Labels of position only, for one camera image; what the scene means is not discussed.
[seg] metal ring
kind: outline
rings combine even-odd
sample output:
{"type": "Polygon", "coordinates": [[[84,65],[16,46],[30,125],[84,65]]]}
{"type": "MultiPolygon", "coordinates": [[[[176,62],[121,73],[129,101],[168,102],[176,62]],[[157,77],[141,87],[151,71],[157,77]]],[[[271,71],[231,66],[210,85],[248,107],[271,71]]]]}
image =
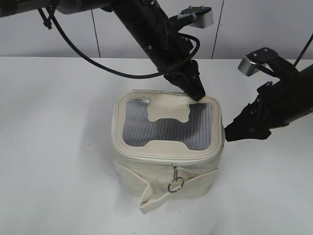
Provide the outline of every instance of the metal ring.
{"type": "Polygon", "coordinates": [[[181,188],[182,188],[183,186],[184,186],[184,178],[182,178],[182,177],[177,177],[177,178],[174,178],[173,180],[171,180],[171,182],[168,184],[167,190],[168,190],[170,193],[174,193],[174,192],[178,192],[179,190],[181,190],[181,188]],[[178,180],[182,180],[181,185],[178,186],[177,189],[171,190],[170,187],[171,187],[172,183],[177,182],[178,180]]]}

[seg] zipper track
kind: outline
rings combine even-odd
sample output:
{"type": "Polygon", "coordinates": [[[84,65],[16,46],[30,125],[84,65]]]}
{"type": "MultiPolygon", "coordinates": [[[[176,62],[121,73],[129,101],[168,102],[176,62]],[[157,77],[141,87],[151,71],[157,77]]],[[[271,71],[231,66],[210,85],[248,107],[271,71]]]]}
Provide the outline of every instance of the zipper track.
{"type": "MultiPolygon", "coordinates": [[[[165,160],[165,159],[159,159],[159,160],[151,160],[148,158],[145,158],[143,160],[143,157],[138,157],[137,155],[133,155],[133,154],[127,154],[127,153],[123,153],[121,151],[119,151],[117,144],[115,144],[115,132],[114,130],[116,129],[116,125],[117,125],[117,120],[116,120],[116,113],[117,113],[117,109],[118,109],[118,104],[119,101],[116,103],[115,107],[114,107],[114,112],[113,112],[113,117],[112,117],[112,130],[111,130],[111,134],[112,134],[112,142],[113,142],[113,146],[114,146],[114,150],[115,152],[118,154],[119,158],[125,159],[127,161],[134,161],[134,162],[138,162],[138,163],[150,163],[150,164],[161,164],[161,165],[172,165],[172,164],[177,164],[179,166],[184,166],[184,165],[196,165],[196,164],[203,164],[205,162],[210,161],[214,156],[216,156],[217,154],[219,154],[220,152],[223,151],[223,145],[224,145],[224,134],[223,134],[223,124],[221,122],[221,129],[220,129],[220,139],[219,139],[219,145],[218,147],[211,153],[211,157],[209,158],[203,158],[203,159],[197,159],[197,160],[176,160],[176,159],[169,159],[169,160],[165,160]]],[[[222,114],[221,114],[221,110],[219,112],[219,120],[222,119],[222,114]]]]}

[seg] bag lid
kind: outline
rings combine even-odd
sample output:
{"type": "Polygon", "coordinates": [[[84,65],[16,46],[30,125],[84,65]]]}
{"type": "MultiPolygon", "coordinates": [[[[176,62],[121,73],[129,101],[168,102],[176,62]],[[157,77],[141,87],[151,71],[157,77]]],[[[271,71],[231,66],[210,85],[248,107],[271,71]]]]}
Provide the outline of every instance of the bag lid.
{"type": "Polygon", "coordinates": [[[133,91],[115,106],[112,141],[120,156],[141,162],[206,161],[223,147],[220,105],[207,96],[196,102],[185,94],[133,91]]]}

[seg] fabric strap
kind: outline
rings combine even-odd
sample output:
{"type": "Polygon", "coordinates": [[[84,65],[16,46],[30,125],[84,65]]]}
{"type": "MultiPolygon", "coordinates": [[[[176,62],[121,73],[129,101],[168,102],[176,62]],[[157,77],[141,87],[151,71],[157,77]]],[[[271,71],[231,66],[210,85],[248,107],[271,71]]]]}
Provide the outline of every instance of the fabric strap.
{"type": "Polygon", "coordinates": [[[165,193],[156,200],[153,200],[153,189],[150,183],[130,169],[124,167],[114,161],[116,170],[123,176],[126,183],[129,185],[134,196],[140,198],[139,208],[143,214],[147,214],[160,206],[167,200],[172,198],[195,198],[203,196],[213,183],[213,180],[218,172],[218,169],[210,171],[206,174],[199,175],[184,183],[183,188],[176,193],[165,193]]]}

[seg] zipper pull ring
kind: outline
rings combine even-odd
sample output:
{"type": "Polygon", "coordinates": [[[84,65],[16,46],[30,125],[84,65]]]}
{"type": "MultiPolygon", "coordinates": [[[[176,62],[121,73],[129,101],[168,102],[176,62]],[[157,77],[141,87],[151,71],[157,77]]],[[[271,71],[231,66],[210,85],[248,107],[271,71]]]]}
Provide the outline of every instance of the zipper pull ring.
{"type": "Polygon", "coordinates": [[[167,190],[170,193],[178,192],[179,190],[181,190],[181,188],[184,185],[184,179],[182,177],[178,177],[178,166],[176,164],[172,164],[172,167],[174,169],[174,176],[173,176],[173,179],[170,181],[170,183],[168,184],[168,187],[167,187],[167,190]],[[178,180],[181,180],[181,185],[174,188],[174,189],[171,189],[172,183],[178,182],[178,180]]]}

